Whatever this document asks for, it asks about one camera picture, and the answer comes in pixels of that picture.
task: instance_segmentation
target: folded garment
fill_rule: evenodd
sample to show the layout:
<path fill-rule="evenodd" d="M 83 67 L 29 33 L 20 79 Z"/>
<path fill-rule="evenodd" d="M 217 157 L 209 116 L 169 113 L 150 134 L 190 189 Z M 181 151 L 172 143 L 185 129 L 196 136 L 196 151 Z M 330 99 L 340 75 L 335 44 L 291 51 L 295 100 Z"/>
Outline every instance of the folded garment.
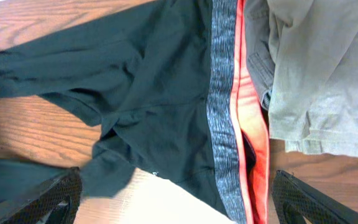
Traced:
<path fill-rule="evenodd" d="M 269 145 L 240 71 L 243 7 L 156 1 L 4 50 L 0 98 L 39 95 L 101 124 L 85 197 L 115 195 L 138 167 L 237 223 L 266 223 Z"/>
<path fill-rule="evenodd" d="M 270 137 L 286 151 L 358 157 L 358 1 L 267 3 L 248 1 L 246 42 Z"/>

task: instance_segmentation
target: wooden table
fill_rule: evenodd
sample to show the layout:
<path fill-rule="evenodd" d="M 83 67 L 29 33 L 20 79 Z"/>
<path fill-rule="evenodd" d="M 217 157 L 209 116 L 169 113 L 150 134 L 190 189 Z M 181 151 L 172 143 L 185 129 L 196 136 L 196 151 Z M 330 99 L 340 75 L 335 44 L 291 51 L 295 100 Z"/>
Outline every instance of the wooden table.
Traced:
<path fill-rule="evenodd" d="M 7 0 L 0 2 L 0 50 L 127 9 L 149 0 Z M 36 96 L 0 100 L 0 158 L 54 166 L 82 166 L 100 127 Z M 271 142 L 271 173 L 285 169 L 358 211 L 358 159 L 284 152 Z M 269 201 L 270 223 L 278 223 Z M 176 185 L 137 170 L 115 198 L 81 204 L 76 223 L 231 223 Z"/>

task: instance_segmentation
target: gray fabric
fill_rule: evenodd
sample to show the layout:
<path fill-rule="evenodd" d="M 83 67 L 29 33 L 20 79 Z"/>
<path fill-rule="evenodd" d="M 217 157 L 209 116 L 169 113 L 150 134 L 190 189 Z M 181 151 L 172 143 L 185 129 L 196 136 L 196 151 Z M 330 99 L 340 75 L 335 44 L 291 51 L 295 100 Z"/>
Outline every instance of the gray fabric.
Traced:
<path fill-rule="evenodd" d="M 269 6 L 267 0 L 247 0 L 246 20 L 247 68 L 260 104 L 269 108 L 273 88 L 274 62 L 269 52 Z"/>
<path fill-rule="evenodd" d="M 276 63 L 270 137 L 358 157 L 358 0 L 268 0 Z"/>
<path fill-rule="evenodd" d="M 236 223 L 246 223 L 236 136 L 230 117 L 236 11 L 237 0 L 213 1 L 207 117 L 219 194 L 228 217 Z"/>

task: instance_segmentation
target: black object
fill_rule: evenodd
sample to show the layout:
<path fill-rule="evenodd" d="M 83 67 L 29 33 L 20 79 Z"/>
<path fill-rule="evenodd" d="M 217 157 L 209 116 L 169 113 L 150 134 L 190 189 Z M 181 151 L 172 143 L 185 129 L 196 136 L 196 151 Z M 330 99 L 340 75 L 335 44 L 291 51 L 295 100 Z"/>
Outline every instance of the black object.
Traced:
<path fill-rule="evenodd" d="M 281 224 L 358 223 L 358 213 L 278 170 L 273 182 L 273 201 Z"/>
<path fill-rule="evenodd" d="M 71 168 L 0 203 L 0 223 L 73 223 L 82 192 L 78 173 L 78 168 Z"/>

